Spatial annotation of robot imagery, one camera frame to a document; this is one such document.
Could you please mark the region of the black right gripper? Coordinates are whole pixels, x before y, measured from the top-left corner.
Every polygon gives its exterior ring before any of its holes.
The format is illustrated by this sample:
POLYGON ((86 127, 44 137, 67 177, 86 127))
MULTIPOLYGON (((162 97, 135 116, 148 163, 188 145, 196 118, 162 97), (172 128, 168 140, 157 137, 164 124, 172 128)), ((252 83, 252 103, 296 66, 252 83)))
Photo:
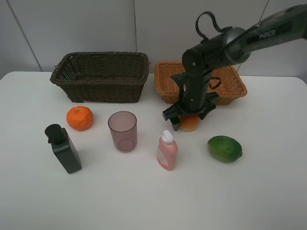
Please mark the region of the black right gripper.
POLYGON ((179 116, 198 115, 203 120, 216 108, 217 93, 207 93, 212 78, 212 70, 193 70, 186 72, 185 82, 179 88, 178 101, 163 111, 165 120, 171 119, 174 131, 180 127, 179 116))

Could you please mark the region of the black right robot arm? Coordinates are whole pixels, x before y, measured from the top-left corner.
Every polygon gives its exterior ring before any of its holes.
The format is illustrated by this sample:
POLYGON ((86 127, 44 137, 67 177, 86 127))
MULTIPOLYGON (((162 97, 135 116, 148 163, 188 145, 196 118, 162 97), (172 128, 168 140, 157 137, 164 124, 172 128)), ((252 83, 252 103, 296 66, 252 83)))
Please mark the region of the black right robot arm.
POLYGON ((195 29, 202 41, 186 50, 182 55, 183 73, 171 78, 179 87, 178 101, 163 111, 177 131, 180 117, 198 115, 204 119, 216 108, 219 95, 208 93, 212 72, 227 66, 245 62, 251 52, 307 37, 307 6, 296 5, 275 13, 247 30, 240 27, 221 29, 214 15, 206 12, 220 34, 209 39, 196 25, 195 29))

